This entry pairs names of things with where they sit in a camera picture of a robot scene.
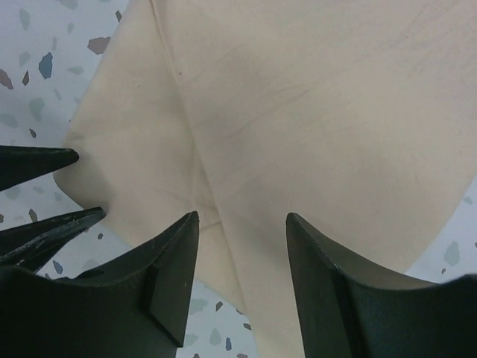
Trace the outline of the beige cloth mat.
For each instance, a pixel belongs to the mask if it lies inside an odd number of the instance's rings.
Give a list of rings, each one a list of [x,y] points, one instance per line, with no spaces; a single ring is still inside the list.
[[[198,211],[198,278],[301,357],[290,212],[395,271],[476,271],[476,3],[132,1],[65,144],[56,183],[131,245]]]

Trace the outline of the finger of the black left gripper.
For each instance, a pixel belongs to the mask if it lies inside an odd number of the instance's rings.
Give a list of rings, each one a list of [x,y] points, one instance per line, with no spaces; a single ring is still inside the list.
[[[1,267],[38,272],[64,245],[106,216],[100,207],[55,216],[1,232]]]
[[[70,148],[1,146],[1,191],[65,168],[79,160]]]

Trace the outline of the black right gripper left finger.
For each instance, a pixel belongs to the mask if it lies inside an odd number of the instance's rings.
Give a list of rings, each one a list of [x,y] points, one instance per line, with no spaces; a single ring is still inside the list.
[[[174,357],[183,346],[199,217],[74,278],[1,267],[3,357]]]

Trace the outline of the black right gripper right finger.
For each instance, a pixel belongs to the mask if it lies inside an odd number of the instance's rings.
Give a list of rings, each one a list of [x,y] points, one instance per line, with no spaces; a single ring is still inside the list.
[[[286,241],[307,357],[474,357],[476,276],[392,271],[289,213]]]

